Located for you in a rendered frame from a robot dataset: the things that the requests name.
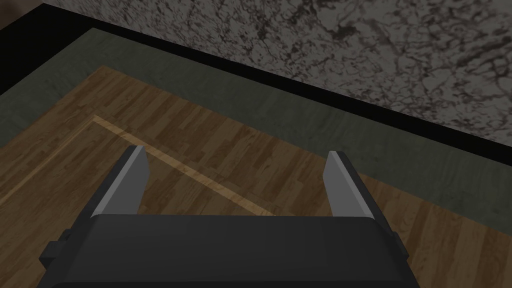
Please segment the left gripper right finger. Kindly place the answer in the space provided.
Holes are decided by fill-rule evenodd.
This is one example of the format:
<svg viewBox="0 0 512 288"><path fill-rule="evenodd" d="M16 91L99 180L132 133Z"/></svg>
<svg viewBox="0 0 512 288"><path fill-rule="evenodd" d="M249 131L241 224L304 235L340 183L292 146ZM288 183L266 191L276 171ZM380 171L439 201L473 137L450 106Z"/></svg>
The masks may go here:
<svg viewBox="0 0 512 288"><path fill-rule="evenodd" d="M334 217L385 217L346 155L329 151L323 171L328 203Z"/></svg>

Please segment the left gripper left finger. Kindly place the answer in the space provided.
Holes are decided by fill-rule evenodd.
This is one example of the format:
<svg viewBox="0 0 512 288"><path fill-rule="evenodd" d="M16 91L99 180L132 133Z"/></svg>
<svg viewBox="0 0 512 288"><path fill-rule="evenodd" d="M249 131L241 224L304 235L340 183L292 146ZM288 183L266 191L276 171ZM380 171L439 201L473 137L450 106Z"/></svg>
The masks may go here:
<svg viewBox="0 0 512 288"><path fill-rule="evenodd" d="M103 214L135 214L149 174L145 147L128 146L85 205L83 217L88 219Z"/></svg>

